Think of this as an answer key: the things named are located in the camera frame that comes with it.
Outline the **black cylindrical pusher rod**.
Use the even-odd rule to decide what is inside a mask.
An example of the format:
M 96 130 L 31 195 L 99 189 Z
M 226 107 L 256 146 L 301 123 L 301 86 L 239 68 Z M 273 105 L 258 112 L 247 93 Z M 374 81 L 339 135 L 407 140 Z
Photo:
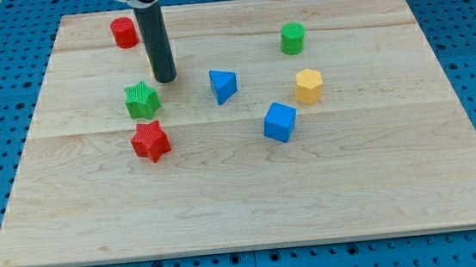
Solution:
M 134 9 L 134 14 L 154 78 L 159 83 L 170 83 L 176 79 L 175 60 L 160 3 Z

